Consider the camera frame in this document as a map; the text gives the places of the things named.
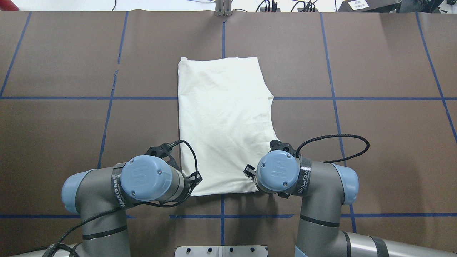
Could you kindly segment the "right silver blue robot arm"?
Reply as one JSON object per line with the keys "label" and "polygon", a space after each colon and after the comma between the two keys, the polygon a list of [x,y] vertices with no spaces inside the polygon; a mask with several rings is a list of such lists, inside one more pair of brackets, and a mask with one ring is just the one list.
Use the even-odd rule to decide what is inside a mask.
{"label": "right silver blue robot arm", "polygon": [[344,166],[272,150],[244,174],[264,193],[302,198],[296,257],[455,257],[427,247],[345,232],[340,229],[343,205],[355,202],[356,172]]}

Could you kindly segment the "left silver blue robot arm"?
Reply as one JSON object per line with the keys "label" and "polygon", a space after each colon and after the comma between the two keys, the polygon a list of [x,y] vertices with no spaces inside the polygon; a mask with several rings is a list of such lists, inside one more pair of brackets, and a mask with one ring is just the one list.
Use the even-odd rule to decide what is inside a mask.
{"label": "left silver blue robot arm", "polygon": [[126,210],[139,205],[173,208],[185,202],[202,178],[179,171],[164,160],[140,155],[113,167],[92,169],[70,176],[62,187],[67,211],[81,221],[44,252],[53,257],[63,240],[77,228],[83,241],[76,249],[65,247],[74,257],[129,257]]}

